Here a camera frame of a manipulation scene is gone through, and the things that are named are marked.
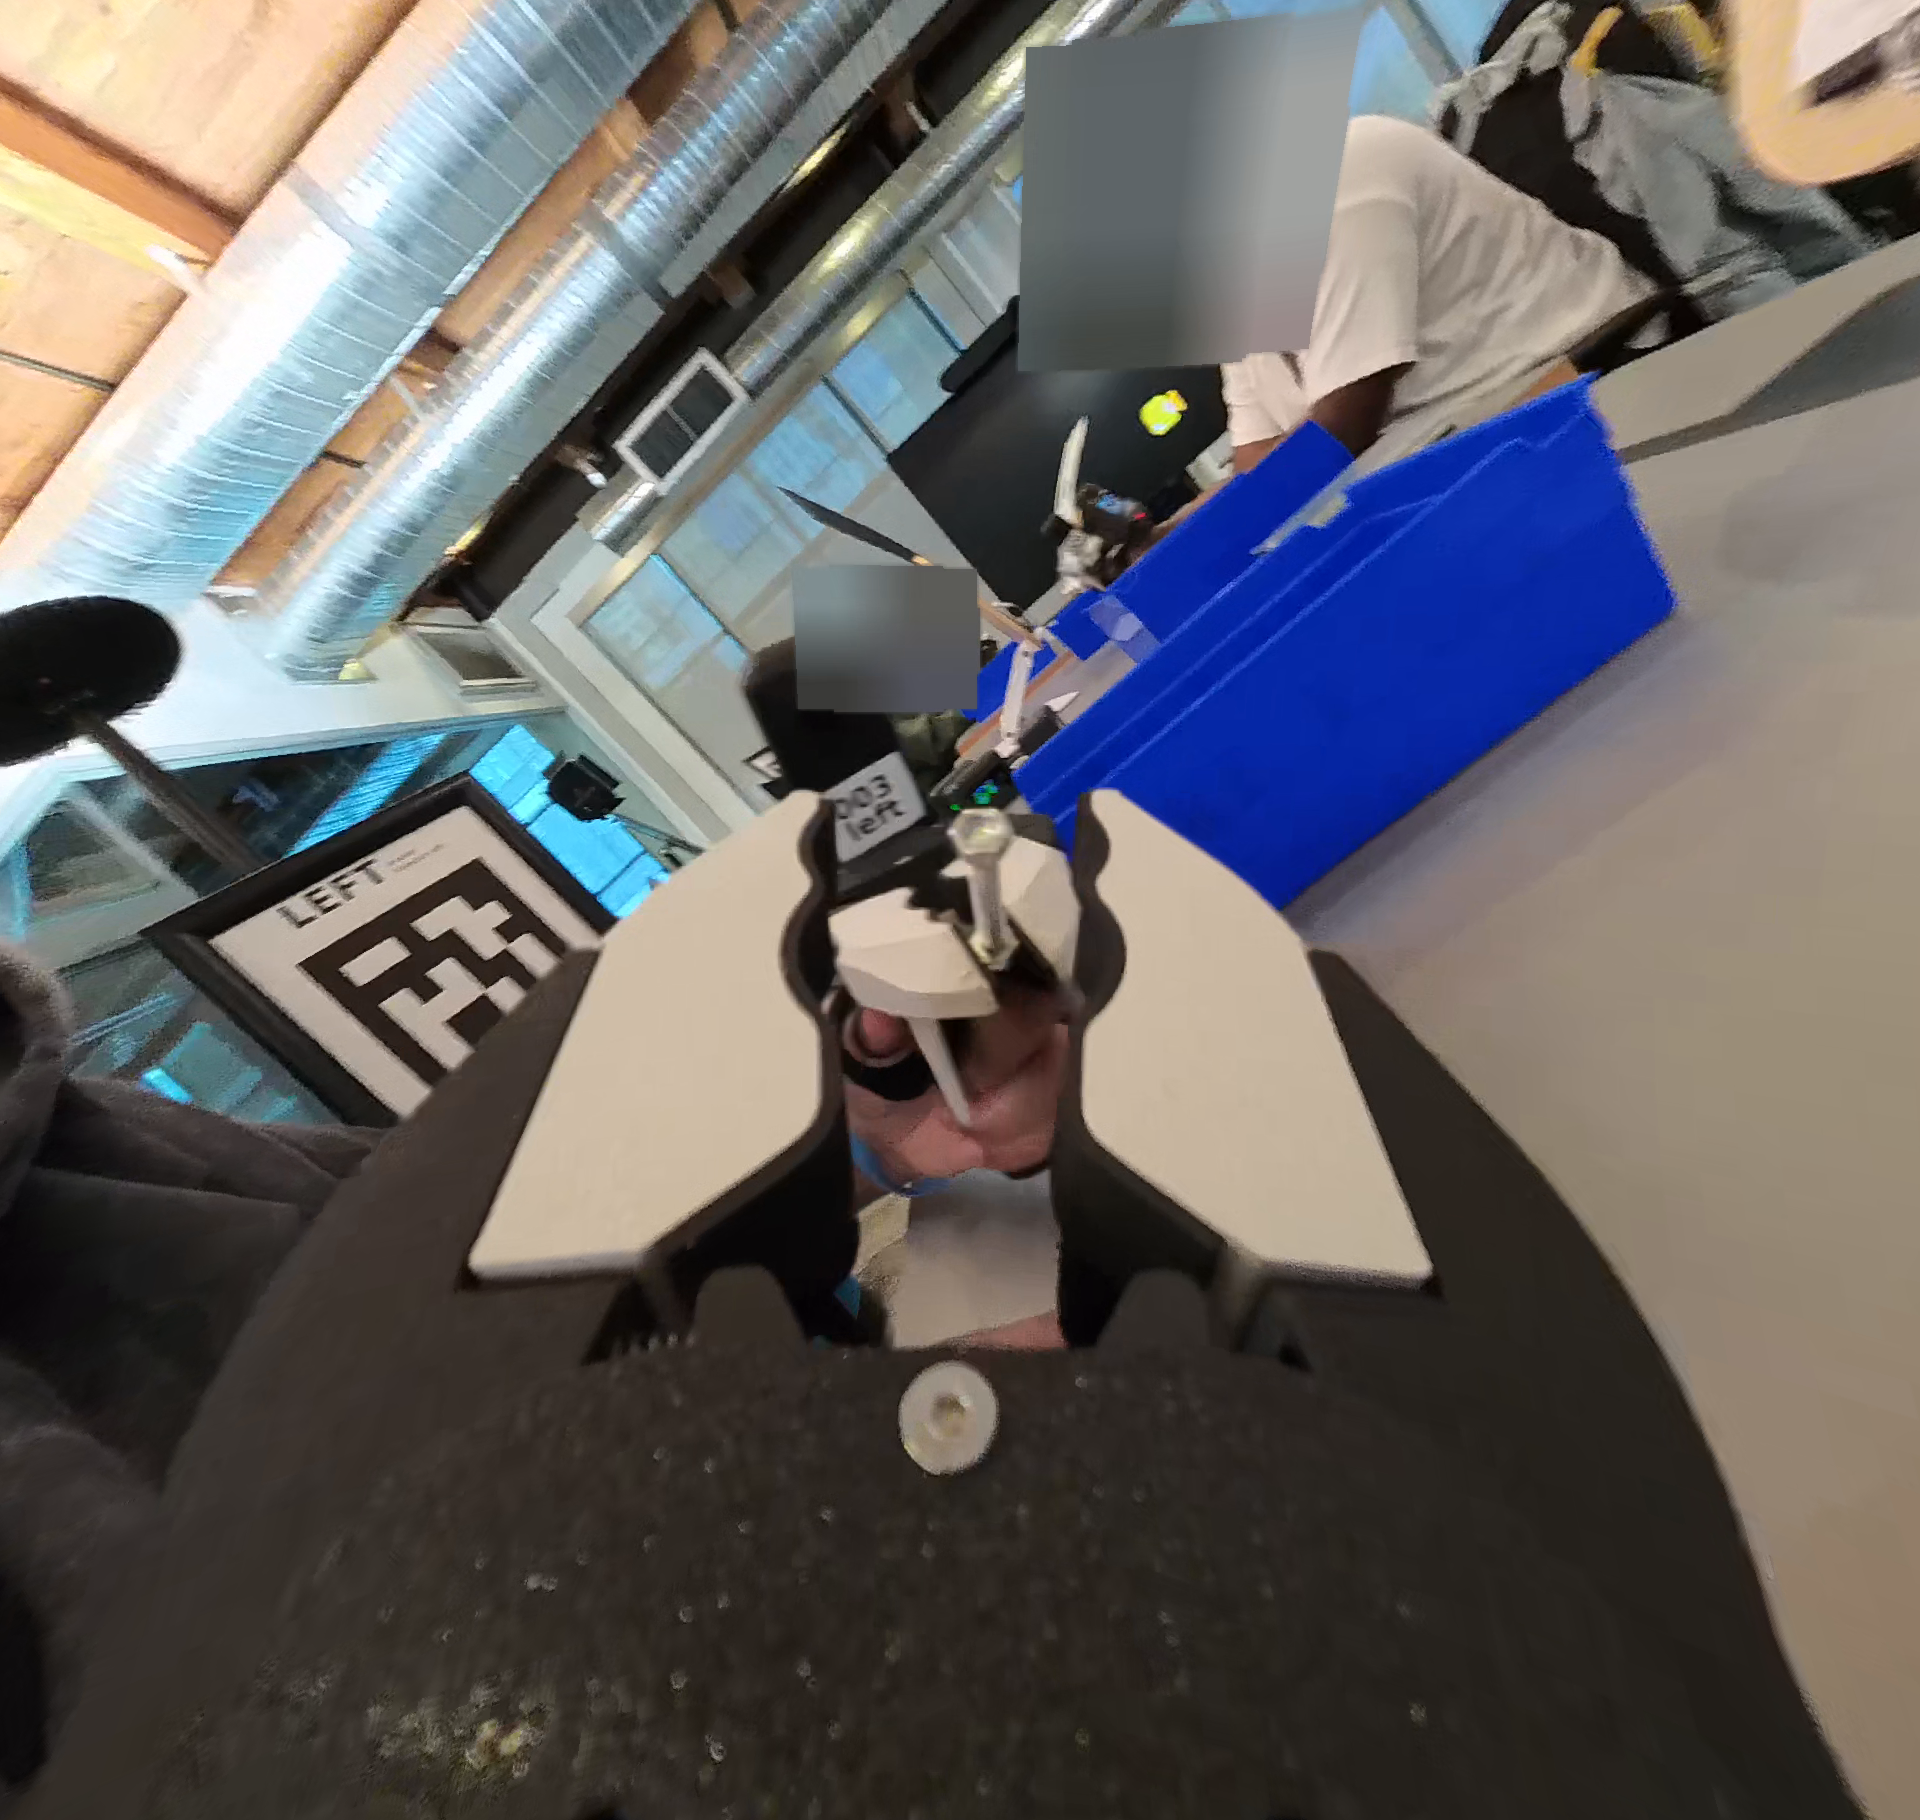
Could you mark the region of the person's left hand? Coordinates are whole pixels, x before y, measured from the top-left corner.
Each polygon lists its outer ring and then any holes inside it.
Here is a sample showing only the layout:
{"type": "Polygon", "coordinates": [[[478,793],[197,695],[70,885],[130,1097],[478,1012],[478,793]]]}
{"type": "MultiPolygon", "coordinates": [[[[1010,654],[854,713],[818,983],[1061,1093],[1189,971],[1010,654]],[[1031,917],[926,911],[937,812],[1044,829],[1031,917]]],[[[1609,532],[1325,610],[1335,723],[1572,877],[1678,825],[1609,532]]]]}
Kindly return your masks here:
{"type": "Polygon", "coordinates": [[[937,1085],[908,1099],[850,1080],[847,1124],[896,1172],[966,1171],[1028,1178],[1046,1168],[1068,1063],[1068,1007],[1059,991],[1012,986],[991,1017],[945,1029],[972,1108],[960,1124],[937,1085]]]}

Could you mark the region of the black floor lamp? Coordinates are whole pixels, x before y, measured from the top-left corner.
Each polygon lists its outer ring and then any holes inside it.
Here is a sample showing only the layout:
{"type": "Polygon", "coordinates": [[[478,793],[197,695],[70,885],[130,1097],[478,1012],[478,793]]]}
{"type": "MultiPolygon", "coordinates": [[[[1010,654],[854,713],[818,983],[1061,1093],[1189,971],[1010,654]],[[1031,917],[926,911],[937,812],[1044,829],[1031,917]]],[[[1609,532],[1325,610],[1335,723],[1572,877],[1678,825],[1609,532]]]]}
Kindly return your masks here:
{"type": "Polygon", "coordinates": [[[229,881],[262,866],[248,841],[135,747],[119,723],[178,678],[182,640],[157,609],[108,595],[49,599],[2,616],[2,767],[93,745],[229,881]]]}

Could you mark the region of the white document stand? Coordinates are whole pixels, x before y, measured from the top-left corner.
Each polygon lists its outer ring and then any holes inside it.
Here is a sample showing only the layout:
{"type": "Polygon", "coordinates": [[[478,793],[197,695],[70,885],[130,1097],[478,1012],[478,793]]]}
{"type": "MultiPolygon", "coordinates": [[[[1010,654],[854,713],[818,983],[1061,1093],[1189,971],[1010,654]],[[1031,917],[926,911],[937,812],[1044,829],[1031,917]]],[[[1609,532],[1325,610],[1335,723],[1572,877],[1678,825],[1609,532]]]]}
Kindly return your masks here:
{"type": "Polygon", "coordinates": [[[1041,678],[1044,683],[1053,676],[1077,674],[1080,663],[1080,656],[1068,649],[1068,643],[1048,626],[1028,629],[1015,647],[1015,663],[1003,693],[995,737],[995,753],[1010,769],[1017,769],[1028,759],[1024,739],[1033,726],[1033,718],[1039,718],[1037,709],[1031,704],[1037,698],[1037,680],[1041,678]]]}

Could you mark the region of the thin long silver bolt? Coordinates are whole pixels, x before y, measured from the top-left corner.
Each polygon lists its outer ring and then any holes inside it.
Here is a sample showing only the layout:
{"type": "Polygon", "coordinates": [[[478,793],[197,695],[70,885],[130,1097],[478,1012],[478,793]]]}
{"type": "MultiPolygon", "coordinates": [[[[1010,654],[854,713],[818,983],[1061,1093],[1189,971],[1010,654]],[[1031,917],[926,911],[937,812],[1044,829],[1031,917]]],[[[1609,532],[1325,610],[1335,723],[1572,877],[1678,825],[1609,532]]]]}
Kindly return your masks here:
{"type": "Polygon", "coordinates": [[[980,846],[959,856],[969,889],[966,943],[989,975],[1003,972],[1022,947],[1003,882],[1006,852],[1006,846],[980,846]]]}

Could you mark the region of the blue plastic bin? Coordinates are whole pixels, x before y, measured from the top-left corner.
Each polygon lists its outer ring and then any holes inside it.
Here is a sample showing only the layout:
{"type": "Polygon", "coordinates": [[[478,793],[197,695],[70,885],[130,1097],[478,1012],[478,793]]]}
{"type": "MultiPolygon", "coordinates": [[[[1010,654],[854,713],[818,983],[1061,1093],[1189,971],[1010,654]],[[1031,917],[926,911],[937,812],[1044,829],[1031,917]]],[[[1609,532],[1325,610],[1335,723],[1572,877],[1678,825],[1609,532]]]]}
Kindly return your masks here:
{"type": "Polygon", "coordinates": [[[1113,790],[1286,906],[1661,629],[1677,599],[1592,383],[1347,482],[1021,769],[1113,790]]]}
{"type": "Polygon", "coordinates": [[[1169,640],[1353,464],[1354,455],[1326,428],[1314,422],[1297,428],[1252,473],[1236,475],[1157,541],[1108,589],[1104,605],[1157,640],[1169,640]]]}

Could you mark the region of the denim jacket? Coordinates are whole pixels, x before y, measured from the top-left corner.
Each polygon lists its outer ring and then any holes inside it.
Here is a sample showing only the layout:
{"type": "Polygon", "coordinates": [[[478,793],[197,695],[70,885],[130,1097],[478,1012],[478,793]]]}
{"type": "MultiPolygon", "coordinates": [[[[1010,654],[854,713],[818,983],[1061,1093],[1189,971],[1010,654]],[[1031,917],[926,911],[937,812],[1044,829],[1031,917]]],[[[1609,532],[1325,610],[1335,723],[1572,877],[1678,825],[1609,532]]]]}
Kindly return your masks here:
{"type": "Polygon", "coordinates": [[[1887,244],[1829,193],[1748,154],[1722,97],[1628,0],[1509,0],[1430,127],[1594,232],[1683,327],[1759,309],[1887,244]]]}

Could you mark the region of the framed marker poster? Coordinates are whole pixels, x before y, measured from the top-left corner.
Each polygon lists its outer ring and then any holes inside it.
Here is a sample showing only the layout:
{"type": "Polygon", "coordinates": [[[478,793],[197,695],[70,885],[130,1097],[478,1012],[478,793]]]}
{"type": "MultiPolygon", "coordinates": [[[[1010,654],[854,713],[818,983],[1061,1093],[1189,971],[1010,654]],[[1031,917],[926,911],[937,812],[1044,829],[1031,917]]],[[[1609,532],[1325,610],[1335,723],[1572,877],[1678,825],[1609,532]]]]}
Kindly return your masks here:
{"type": "Polygon", "coordinates": [[[451,776],[142,941],[341,1121],[389,1129],[612,927],[482,785],[451,776]]]}

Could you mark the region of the black television screen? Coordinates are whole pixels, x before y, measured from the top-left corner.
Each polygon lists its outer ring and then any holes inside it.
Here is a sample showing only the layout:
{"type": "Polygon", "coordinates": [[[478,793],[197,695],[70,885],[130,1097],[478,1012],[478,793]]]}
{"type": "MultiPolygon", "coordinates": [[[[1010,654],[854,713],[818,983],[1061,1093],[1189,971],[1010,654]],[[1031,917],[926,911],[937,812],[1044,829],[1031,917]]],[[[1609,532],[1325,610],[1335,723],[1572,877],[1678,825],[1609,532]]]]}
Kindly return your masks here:
{"type": "Polygon", "coordinates": [[[1080,482],[1165,519],[1198,496],[1192,464],[1228,436],[1221,368],[1028,373],[1018,363],[1021,302],[941,375],[938,408],[891,457],[891,468],[972,565],[1018,609],[1057,580],[1057,541],[1044,528],[1062,444],[1091,418],[1080,482]],[[1184,392],[1189,417],[1167,438],[1140,427],[1140,405],[1184,392]]]}

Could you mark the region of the wooden stand board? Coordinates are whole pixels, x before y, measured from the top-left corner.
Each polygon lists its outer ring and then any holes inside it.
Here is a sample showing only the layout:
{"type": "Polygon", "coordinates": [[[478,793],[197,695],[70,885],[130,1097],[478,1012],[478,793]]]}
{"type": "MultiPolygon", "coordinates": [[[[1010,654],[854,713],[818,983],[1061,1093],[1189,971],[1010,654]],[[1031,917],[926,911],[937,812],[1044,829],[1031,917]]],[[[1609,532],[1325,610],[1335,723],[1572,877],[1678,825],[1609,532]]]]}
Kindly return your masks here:
{"type": "Polygon", "coordinates": [[[1722,0],[1727,92],[1752,158],[1794,185],[1917,171],[1917,92],[1878,82],[1812,104],[1790,80],[1801,0],[1722,0]]]}

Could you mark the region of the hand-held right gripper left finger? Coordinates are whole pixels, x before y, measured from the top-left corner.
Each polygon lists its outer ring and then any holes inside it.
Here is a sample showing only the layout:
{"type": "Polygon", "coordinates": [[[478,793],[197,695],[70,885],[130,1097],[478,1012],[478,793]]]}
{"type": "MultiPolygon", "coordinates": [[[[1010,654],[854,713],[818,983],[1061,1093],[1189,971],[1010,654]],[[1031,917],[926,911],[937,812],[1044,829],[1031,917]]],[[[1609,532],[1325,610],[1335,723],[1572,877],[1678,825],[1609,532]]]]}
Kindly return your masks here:
{"type": "Polygon", "coordinates": [[[600,945],[469,1251],[482,1300],[584,1289],[590,1342],[667,1339],[756,1272],[860,1345],[835,885],[835,808],[790,794],[600,945]]]}

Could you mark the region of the grey desk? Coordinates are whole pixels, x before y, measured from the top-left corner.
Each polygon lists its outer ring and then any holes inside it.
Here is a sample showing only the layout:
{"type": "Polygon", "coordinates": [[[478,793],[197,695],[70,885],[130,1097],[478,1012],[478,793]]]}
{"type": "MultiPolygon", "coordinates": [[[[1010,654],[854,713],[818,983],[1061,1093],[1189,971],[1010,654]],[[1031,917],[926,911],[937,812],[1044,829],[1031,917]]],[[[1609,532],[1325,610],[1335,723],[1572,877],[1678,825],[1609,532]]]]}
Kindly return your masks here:
{"type": "Polygon", "coordinates": [[[1677,616],[1290,917],[1616,1265],[1917,1817],[1917,239],[1594,402],[1677,616]]]}

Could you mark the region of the blue wristband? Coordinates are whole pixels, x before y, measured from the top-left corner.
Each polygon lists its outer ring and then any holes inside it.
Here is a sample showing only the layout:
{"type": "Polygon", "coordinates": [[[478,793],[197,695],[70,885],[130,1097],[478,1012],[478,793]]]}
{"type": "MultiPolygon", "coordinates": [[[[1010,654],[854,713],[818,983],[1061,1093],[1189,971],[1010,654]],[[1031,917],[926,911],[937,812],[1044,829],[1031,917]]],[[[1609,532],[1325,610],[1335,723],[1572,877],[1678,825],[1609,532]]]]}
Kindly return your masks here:
{"type": "Polygon", "coordinates": [[[848,1155],[852,1160],[852,1172],[857,1176],[857,1186],[873,1197],[889,1197],[902,1201],[920,1201],[930,1199],[959,1184],[972,1172],[972,1168],[963,1168],[959,1174],[925,1174],[919,1171],[896,1171],[895,1165],[885,1159],[885,1150],[877,1150],[868,1140],[848,1132],[848,1155]]]}

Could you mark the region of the ceiling air vent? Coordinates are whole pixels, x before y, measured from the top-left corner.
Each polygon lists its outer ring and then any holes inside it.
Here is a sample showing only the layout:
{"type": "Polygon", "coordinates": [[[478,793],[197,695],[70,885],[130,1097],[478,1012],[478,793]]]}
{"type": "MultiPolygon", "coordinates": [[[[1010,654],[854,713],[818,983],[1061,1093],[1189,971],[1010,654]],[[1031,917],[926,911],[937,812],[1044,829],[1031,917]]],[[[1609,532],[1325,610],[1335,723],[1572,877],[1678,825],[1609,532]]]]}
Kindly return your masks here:
{"type": "Polygon", "coordinates": [[[643,488],[663,496],[712,453],[752,402],[726,360],[701,347],[616,436],[615,453],[643,488]]]}

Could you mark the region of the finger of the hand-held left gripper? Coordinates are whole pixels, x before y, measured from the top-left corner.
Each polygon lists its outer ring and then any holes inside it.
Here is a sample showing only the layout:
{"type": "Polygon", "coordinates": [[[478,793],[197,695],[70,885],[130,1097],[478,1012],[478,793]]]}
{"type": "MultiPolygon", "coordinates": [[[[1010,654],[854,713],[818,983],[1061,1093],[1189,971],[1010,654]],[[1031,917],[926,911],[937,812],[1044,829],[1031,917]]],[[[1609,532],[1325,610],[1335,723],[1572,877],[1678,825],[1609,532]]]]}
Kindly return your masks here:
{"type": "Polygon", "coordinates": [[[840,986],[864,1012],[906,1027],[949,1112],[971,1126],[947,1027],[997,1012],[1006,925],[960,920],[915,905],[910,890],[891,890],[835,908],[828,936],[840,986]]]}
{"type": "Polygon", "coordinates": [[[1006,852],[1003,885],[1021,950],[1059,984],[1075,975],[1082,902],[1066,851],[1046,817],[1012,814],[1021,834],[1006,852]]]}

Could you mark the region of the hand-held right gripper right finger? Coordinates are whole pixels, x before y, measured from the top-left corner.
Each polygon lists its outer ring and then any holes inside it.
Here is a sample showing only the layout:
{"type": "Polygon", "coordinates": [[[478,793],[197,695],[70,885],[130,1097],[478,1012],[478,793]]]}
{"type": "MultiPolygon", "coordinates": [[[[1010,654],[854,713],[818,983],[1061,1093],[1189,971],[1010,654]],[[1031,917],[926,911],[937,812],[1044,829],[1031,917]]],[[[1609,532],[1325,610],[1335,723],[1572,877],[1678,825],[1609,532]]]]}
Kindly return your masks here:
{"type": "Polygon", "coordinates": [[[1114,788],[1077,808],[1068,1069],[1050,1155],[1062,1326],[1192,1283],[1238,1341],[1276,1289],[1427,1294],[1432,1256],[1310,950],[1114,788]]]}

